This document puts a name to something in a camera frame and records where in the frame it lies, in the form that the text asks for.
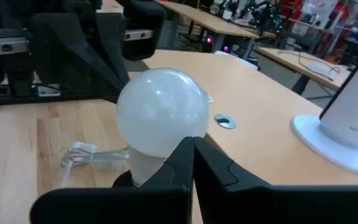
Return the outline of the white frosted lightbulb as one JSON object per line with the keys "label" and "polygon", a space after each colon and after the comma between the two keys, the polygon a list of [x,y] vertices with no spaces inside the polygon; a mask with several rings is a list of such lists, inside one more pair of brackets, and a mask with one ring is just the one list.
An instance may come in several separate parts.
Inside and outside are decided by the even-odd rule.
{"label": "white frosted lightbulb", "polygon": [[116,104],[116,124],[129,146],[132,180],[143,185],[185,137],[204,137],[209,97],[185,72],[149,69],[131,79]]}

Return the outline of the black aluminium table frame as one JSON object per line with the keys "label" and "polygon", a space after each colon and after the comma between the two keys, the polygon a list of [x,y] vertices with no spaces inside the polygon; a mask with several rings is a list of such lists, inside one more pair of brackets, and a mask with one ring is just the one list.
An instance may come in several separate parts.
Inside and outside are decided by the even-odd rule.
{"label": "black aluminium table frame", "polygon": [[98,95],[75,91],[57,84],[33,83],[25,96],[13,95],[8,84],[0,85],[0,105],[20,105],[34,103],[54,103],[61,101],[99,100]]}

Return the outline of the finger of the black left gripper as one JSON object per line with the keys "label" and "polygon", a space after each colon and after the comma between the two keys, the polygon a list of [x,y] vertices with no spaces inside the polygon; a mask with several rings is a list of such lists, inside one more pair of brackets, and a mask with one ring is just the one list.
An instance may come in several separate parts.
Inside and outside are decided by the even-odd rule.
{"label": "finger of the black left gripper", "polygon": [[73,88],[116,103],[129,75],[122,57],[121,13],[74,16]]}
{"label": "finger of the black left gripper", "polygon": [[75,14],[33,15],[30,52],[42,82],[117,102],[117,75],[88,43]]}

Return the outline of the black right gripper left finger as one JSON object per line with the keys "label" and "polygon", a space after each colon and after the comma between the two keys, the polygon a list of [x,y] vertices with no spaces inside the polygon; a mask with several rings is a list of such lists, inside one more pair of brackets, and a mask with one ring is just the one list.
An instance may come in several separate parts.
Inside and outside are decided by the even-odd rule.
{"label": "black right gripper left finger", "polygon": [[30,224],[191,224],[195,143],[184,138],[140,188],[67,188],[40,196]]}

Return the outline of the beige background desk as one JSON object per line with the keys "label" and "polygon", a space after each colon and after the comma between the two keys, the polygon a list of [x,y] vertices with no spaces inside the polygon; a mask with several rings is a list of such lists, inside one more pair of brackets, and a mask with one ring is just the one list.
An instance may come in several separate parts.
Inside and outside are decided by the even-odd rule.
{"label": "beige background desk", "polygon": [[269,60],[301,75],[292,91],[302,95],[308,82],[338,90],[350,75],[345,65],[335,65],[302,51],[257,47],[256,52]]}
{"label": "beige background desk", "polygon": [[172,49],[174,42],[177,36],[178,22],[180,16],[185,16],[190,18],[193,22],[200,24],[204,28],[214,32],[214,37],[212,41],[211,52],[215,53],[217,50],[221,50],[224,42],[224,38],[227,35],[233,35],[238,37],[246,37],[249,39],[248,43],[245,46],[244,56],[242,57],[246,60],[252,50],[255,39],[259,39],[257,34],[254,34],[243,27],[237,26],[232,23],[228,23],[223,19],[220,19],[216,16],[208,14],[207,12],[199,11],[193,7],[179,4],[170,1],[161,1],[154,0],[156,3],[160,4],[164,8],[167,8],[173,11],[173,20],[172,28],[168,35],[168,48]]}

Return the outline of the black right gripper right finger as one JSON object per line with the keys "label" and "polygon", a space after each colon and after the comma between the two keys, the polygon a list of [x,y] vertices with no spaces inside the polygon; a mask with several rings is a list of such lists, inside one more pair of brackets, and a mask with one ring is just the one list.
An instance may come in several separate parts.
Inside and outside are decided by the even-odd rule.
{"label": "black right gripper right finger", "polygon": [[358,185],[272,185],[195,137],[204,224],[358,224]]}

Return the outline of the white tower device round base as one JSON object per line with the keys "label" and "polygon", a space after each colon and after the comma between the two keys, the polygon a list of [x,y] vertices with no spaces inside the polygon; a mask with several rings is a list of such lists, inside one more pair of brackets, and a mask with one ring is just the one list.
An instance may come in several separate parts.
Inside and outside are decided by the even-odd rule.
{"label": "white tower device round base", "polygon": [[314,153],[358,174],[358,66],[319,116],[295,116],[291,129]]}

